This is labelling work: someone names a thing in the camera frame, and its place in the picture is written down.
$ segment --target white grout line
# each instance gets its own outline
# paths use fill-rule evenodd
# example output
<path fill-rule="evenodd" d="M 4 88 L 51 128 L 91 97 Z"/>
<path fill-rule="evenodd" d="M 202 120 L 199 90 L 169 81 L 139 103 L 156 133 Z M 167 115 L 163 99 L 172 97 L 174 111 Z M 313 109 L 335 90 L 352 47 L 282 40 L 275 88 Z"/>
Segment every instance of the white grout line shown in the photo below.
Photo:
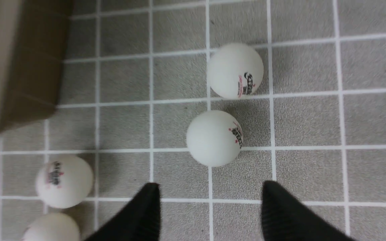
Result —
<path fill-rule="evenodd" d="M 386 38 L 386 33 L 346 36 L 346 37 L 340 37 L 339 40 L 341 42 L 346 42 L 346 41 L 373 40 L 373 39 L 381 39 L 381 38 Z M 323 43 L 335 43 L 335 42 L 336 42 L 336 38 L 313 38 L 313 39 L 301 39 L 301 40 L 286 41 L 286 42 L 276 42 L 271 44 L 273 47 L 284 47 L 284 46 L 323 44 Z M 262 49 L 262 48 L 268 47 L 268 44 L 252 45 L 252 47 L 256 49 Z M 215 52 L 216 50 L 217 49 L 209 49 L 210 52 Z M 152 56 L 153 57 L 173 57 L 173 56 L 181 56 L 181 55 L 199 55 L 199 54 L 205 54 L 207 53 L 207 51 L 208 51 L 207 49 L 182 50 L 182 51 L 173 51 L 173 52 L 153 53 Z M 67 59 L 67 60 L 64 60 L 63 62 L 66 64 L 84 63 L 84 62 L 93 62 L 96 59 L 100 61 L 115 61 L 115 60 L 149 58 L 149 56 L 150 54 L 115 55 L 115 56 L 105 56 L 105 57 L 95 57 L 95 58 Z"/>
<path fill-rule="evenodd" d="M 275 150 L 275 119 L 274 119 L 274 93 L 273 93 L 273 67 L 272 67 L 272 22 L 271 0 L 267 0 L 267 29 L 268 29 L 268 81 L 269 81 L 269 119 L 271 129 L 271 164 L 272 180 L 276 180 L 276 150 Z"/>
<path fill-rule="evenodd" d="M 241 151 L 271 151 L 273 147 L 242 147 Z M 342 146 L 275 146 L 276 151 L 314 151 L 342 150 Z M 386 149 L 386 145 L 347 145 L 346 150 Z M 98 150 L 98 153 L 147 153 L 147 152 L 187 152 L 187 148 L 154 148 L 154 149 L 110 149 Z M 90 154 L 95 150 L 60 150 L 60 151 L 3 151 L 1 155 L 35 155 L 35 154 Z"/>
<path fill-rule="evenodd" d="M 276 42 L 276 43 L 272 43 L 272 47 L 288 47 L 288 46 L 310 45 L 310 44 L 325 44 L 325 43 L 334 43 L 334 42 L 335 42 L 335 38 L 310 38 L 310 39 Z"/>
<path fill-rule="evenodd" d="M 3 195 L 3 178 L 4 178 L 4 172 L 3 172 L 3 147 L 4 141 L 2 135 L 0 135 L 0 197 Z M 3 220 L 3 200 L 0 198 L 0 240 L 2 240 L 2 220 Z"/>
<path fill-rule="evenodd" d="M 190 3 L 177 3 L 171 5 L 162 5 L 162 6 L 154 6 L 153 11 L 167 11 L 167 10 L 176 10 L 176 9 L 188 9 L 188 8 L 196 8 L 196 7 L 205 7 L 205 1 L 197 1 Z"/>
<path fill-rule="evenodd" d="M 373 202 L 350 202 L 349 207 L 386 207 L 386 203 L 373 203 Z"/>
<path fill-rule="evenodd" d="M 50 121 L 49 119 L 44 120 L 44 150 L 50 149 Z M 49 162 L 49 154 L 44 154 L 44 163 Z M 43 202 L 43 214 L 49 213 L 49 206 Z"/>
<path fill-rule="evenodd" d="M 37 196 L 1 196 L 0 200 L 40 200 Z M 116 198 L 116 197 L 87 197 L 85 201 L 100 202 L 129 202 L 132 198 Z M 212 199 L 209 198 L 162 198 L 163 203 L 234 203 L 234 204 L 261 204 L 261 200 L 248 199 Z M 383 202 L 324 202 L 324 201 L 302 201 L 306 206 L 340 206 L 344 207 L 386 207 Z"/>
<path fill-rule="evenodd" d="M 306 206 L 344 206 L 345 202 L 303 201 Z"/>
<path fill-rule="evenodd" d="M 383 33 L 374 33 L 374 34 L 365 34 L 365 35 L 353 35 L 340 37 L 340 41 L 362 41 L 362 40 L 373 40 L 373 39 L 382 39 L 386 38 L 386 32 Z"/>
<path fill-rule="evenodd" d="M 209 0 L 205 2 L 205 39 L 206 39 L 206 62 L 210 61 L 210 18 L 209 18 Z M 208 77 L 206 78 L 206 106 L 211 110 L 211 87 Z M 208 167 L 208 198 L 209 198 L 209 240 L 214 240 L 214 211 L 213 211 L 213 190 L 212 190 L 212 167 Z"/>
<path fill-rule="evenodd" d="M 161 6 L 154 6 L 153 12 L 157 11 L 167 11 L 167 10 L 176 10 L 176 9 L 187 9 L 187 8 L 195 8 L 200 6 L 206 6 L 206 4 L 227 4 L 227 3 L 240 3 L 245 1 L 255 1 L 255 0 L 219 0 L 219 1 L 213 1 L 209 3 L 209 1 L 196 1 L 196 2 L 190 2 L 190 3 L 175 3 L 175 4 L 168 4 L 168 5 L 161 5 Z M 82 19 L 91 19 L 96 18 L 97 16 L 100 17 L 112 17 L 112 16 L 119 16 L 119 15 L 130 15 L 130 14 L 140 14 L 140 13 L 147 13 L 149 12 L 149 8 L 135 8 L 135 9 L 127 9 L 127 10 L 118 10 L 118 11 L 107 11 L 107 12 L 100 12 L 97 14 L 84 14 L 84 15 L 75 15 L 70 17 L 71 20 L 82 20 Z"/>
<path fill-rule="evenodd" d="M 331 91 L 317 91 L 317 92 L 301 92 L 301 93 L 280 93 L 273 94 L 273 98 L 290 98 L 290 97 L 310 97 L 310 96 L 333 96 L 339 95 L 351 95 L 351 94 L 377 94 L 377 93 L 386 93 L 386 88 L 381 89 L 360 89 L 360 90 L 331 90 Z M 264 95 L 252 95 L 243 97 L 243 99 L 270 99 L 270 94 Z M 210 101 L 231 101 L 232 99 L 223 99 L 221 97 L 210 97 L 210 98 L 192 98 L 192 99 L 162 99 L 162 100 L 152 100 L 152 101 L 131 101 L 131 102 L 107 102 L 107 103 L 87 103 L 87 104 L 67 104 L 59 105 L 58 108 L 94 108 L 99 107 L 109 107 L 109 106 L 129 106 L 129 105 L 150 105 L 150 104 L 175 104 L 175 103 L 193 103 L 193 102 L 205 102 Z"/>
<path fill-rule="evenodd" d="M 348 171 L 346 166 L 346 135 L 345 135 L 345 114 L 343 109 L 343 83 L 342 83 L 342 61 L 340 52 L 340 33 L 339 33 L 339 13 L 337 10 L 337 0 L 333 0 L 334 17 L 334 36 L 336 38 L 336 68 L 337 68 L 337 88 L 339 90 L 339 124 L 340 124 L 340 143 L 342 146 L 342 180 L 343 180 L 343 201 L 345 206 L 345 233 L 350 235 L 351 228 L 349 223 L 349 190 L 348 190 Z"/>
<path fill-rule="evenodd" d="M 219 5 L 219 4 L 228 4 L 228 3 L 243 3 L 243 2 L 253 2 L 257 0 L 213 0 L 210 1 L 210 5 Z"/>
<path fill-rule="evenodd" d="M 150 182 L 154 182 L 154 59 L 153 59 L 153 0 L 148 1 L 149 13 L 148 13 L 148 35 L 149 35 L 149 51 L 150 56 L 148 59 L 149 65 L 149 77 L 150 77 Z"/>
<path fill-rule="evenodd" d="M 94 229 L 99 228 L 98 208 L 99 208 L 99 150 L 100 150 L 100 121 L 101 109 L 101 0 L 96 1 L 96 41 L 95 41 L 95 210 L 94 210 Z"/>

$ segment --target tiled floor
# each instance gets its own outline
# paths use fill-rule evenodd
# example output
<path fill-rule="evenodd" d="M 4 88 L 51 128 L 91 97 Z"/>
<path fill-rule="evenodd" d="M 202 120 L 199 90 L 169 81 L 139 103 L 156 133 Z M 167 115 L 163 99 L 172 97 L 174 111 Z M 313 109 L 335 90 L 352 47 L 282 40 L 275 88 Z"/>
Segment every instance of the tiled floor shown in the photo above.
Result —
<path fill-rule="evenodd" d="M 77 1 L 59 111 L 0 138 L 0 240 L 60 212 L 36 197 L 34 176 L 78 154 L 96 187 L 62 212 L 83 238 L 151 180 L 162 241 L 261 240 L 261 183 L 274 179 L 352 237 L 386 241 L 386 1 L 98 1 Z M 206 82 L 207 59 L 230 42 L 265 65 L 256 95 L 239 101 Z M 212 169 L 184 140 L 210 109 L 245 133 L 237 160 Z"/>

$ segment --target ping pong ball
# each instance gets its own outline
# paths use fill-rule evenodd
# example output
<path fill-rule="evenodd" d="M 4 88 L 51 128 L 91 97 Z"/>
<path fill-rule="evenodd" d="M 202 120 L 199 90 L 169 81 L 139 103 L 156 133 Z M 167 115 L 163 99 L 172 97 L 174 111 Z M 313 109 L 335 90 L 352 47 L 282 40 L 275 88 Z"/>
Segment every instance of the ping pong ball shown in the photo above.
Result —
<path fill-rule="evenodd" d="M 67 209 L 83 201 L 92 189 L 89 164 L 76 156 L 62 156 L 38 172 L 35 189 L 41 200 L 56 209 Z"/>
<path fill-rule="evenodd" d="M 205 166 L 224 166 L 242 147 L 238 121 L 224 111 L 207 111 L 196 116 L 187 130 L 187 147 L 192 157 Z"/>
<path fill-rule="evenodd" d="M 221 97 L 239 99 L 254 93 L 262 83 L 264 66 L 260 55 L 245 44 L 223 46 L 208 63 L 207 79 Z"/>
<path fill-rule="evenodd" d="M 77 223 L 66 214 L 48 214 L 31 223 L 22 241 L 79 241 Z"/>

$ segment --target gray floor tile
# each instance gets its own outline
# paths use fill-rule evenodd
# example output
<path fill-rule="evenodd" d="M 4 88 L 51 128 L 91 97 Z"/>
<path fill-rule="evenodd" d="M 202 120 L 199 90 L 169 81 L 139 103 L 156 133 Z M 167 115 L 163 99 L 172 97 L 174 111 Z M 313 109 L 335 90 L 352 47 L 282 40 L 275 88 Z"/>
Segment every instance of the gray floor tile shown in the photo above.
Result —
<path fill-rule="evenodd" d="M 95 149 L 95 108 L 66 108 L 49 121 L 51 150 Z"/>
<path fill-rule="evenodd" d="M 101 108 L 101 149 L 150 148 L 150 106 Z"/>
<path fill-rule="evenodd" d="M 386 150 L 349 150 L 349 200 L 386 202 Z"/>
<path fill-rule="evenodd" d="M 266 1 L 211 5 L 209 8 L 210 46 L 228 43 L 267 43 Z"/>
<path fill-rule="evenodd" d="M 64 64 L 59 104 L 95 103 L 95 62 Z"/>
<path fill-rule="evenodd" d="M 345 208 L 331 206 L 309 206 L 316 215 L 345 233 Z"/>
<path fill-rule="evenodd" d="M 340 145 L 337 96 L 274 100 L 277 146 Z"/>
<path fill-rule="evenodd" d="M 276 179 L 301 201 L 343 201 L 339 150 L 277 151 Z"/>
<path fill-rule="evenodd" d="M 153 13 L 155 52 L 205 48 L 205 7 Z"/>
<path fill-rule="evenodd" d="M 49 155 L 49 162 L 53 162 L 58 160 L 61 157 L 64 156 L 72 156 L 73 154 L 50 154 Z M 75 156 L 80 157 L 81 159 L 85 160 L 90 168 L 92 168 L 93 172 L 93 178 L 97 176 L 95 171 L 95 154 L 92 153 L 82 153 L 82 154 L 76 154 Z M 94 197 L 95 196 L 95 184 L 92 186 L 92 190 L 90 190 L 90 193 L 88 197 Z"/>
<path fill-rule="evenodd" d="M 386 1 L 339 0 L 340 35 L 386 32 Z"/>
<path fill-rule="evenodd" d="M 351 237 L 386 241 L 386 208 L 350 207 Z"/>
<path fill-rule="evenodd" d="M 3 195 L 36 196 L 35 178 L 44 155 L 4 155 Z"/>
<path fill-rule="evenodd" d="M 43 214 L 38 200 L 3 200 L 2 239 L 20 240 L 26 227 Z"/>
<path fill-rule="evenodd" d="M 272 49 L 274 93 L 337 90 L 334 44 Z"/>
<path fill-rule="evenodd" d="M 101 62 L 101 102 L 150 100 L 148 58 Z"/>
<path fill-rule="evenodd" d="M 149 52 L 148 13 L 101 18 L 101 56 Z"/>
<path fill-rule="evenodd" d="M 149 153 L 99 154 L 100 197 L 133 197 L 149 179 Z"/>
<path fill-rule="evenodd" d="M 95 57 L 95 19 L 73 20 L 69 25 L 68 46 L 65 58 Z"/>
<path fill-rule="evenodd" d="M 44 150 L 44 121 L 33 122 L 3 133 L 4 151 Z"/>
<path fill-rule="evenodd" d="M 154 105 L 154 148 L 187 147 L 190 122 L 206 110 L 206 102 Z"/>
<path fill-rule="evenodd" d="M 95 202 L 84 201 L 69 209 L 53 209 L 49 207 L 49 213 L 64 213 L 77 223 L 80 228 L 80 238 L 84 240 L 94 232 Z"/>
<path fill-rule="evenodd" d="M 101 0 L 101 10 L 103 12 L 142 7 L 148 7 L 148 0 Z"/>
<path fill-rule="evenodd" d="M 348 145 L 386 144 L 386 93 L 345 95 Z"/>
<path fill-rule="evenodd" d="M 212 169 L 213 198 L 261 200 L 265 180 L 272 180 L 270 151 L 241 151 L 233 162 Z"/>
<path fill-rule="evenodd" d="M 208 203 L 162 203 L 160 239 L 209 240 Z"/>
<path fill-rule="evenodd" d="M 206 97 L 206 56 L 154 59 L 154 99 Z"/>
<path fill-rule="evenodd" d="M 163 198 L 208 198 L 208 167 L 188 152 L 154 153 L 154 181 Z"/>
<path fill-rule="evenodd" d="M 331 0 L 271 1 L 272 41 L 334 36 Z"/>
<path fill-rule="evenodd" d="M 268 99 L 212 102 L 211 109 L 225 111 L 239 122 L 244 133 L 242 146 L 271 145 Z"/>
<path fill-rule="evenodd" d="M 176 4 L 176 3 L 188 3 L 194 2 L 195 0 L 154 0 L 154 5 L 168 5 L 168 4 Z"/>
<path fill-rule="evenodd" d="M 126 202 L 99 202 L 98 224 L 103 226 L 114 215 L 116 215 L 127 203 Z"/>
<path fill-rule="evenodd" d="M 97 0 L 76 0 L 72 15 L 91 14 L 96 12 Z"/>
<path fill-rule="evenodd" d="M 252 95 L 262 95 L 269 94 L 269 64 L 268 64 L 268 49 L 256 49 L 263 61 L 264 73 L 263 80 L 260 86 L 257 88 L 256 92 Z M 211 89 L 211 97 L 219 97 L 219 95 Z"/>
<path fill-rule="evenodd" d="M 341 45 L 344 89 L 386 88 L 386 39 Z"/>
<path fill-rule="evenodd" d="M 215 241 L 263 240 L 259 204 L 214 203 Z"/>

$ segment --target floor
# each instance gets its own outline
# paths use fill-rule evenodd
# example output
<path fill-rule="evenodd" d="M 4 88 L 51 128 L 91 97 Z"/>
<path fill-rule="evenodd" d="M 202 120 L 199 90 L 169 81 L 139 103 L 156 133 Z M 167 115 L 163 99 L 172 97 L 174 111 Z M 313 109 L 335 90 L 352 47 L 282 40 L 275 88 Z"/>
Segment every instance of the floor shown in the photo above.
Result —
<path fill-rule="evenodd" d="M 273 179 L 355 239 L 386 241 L 386 1 L 96 1 L 75 6 L 58 112 L 0 137 L 0 240 L 47 212 L 71 215 L 85 238 L 148 181 L 161 184 L 162 241 L 261 240 L 261 183 Z M 237 101 L 206 82 L 206 61 L 231 42 L 265 65 Z M 210 109 L 245 135 L 237 160 L 212 169 L 184 140 Z M 60 154 L 96 177 L 62 211 L 34 189 Z"/>

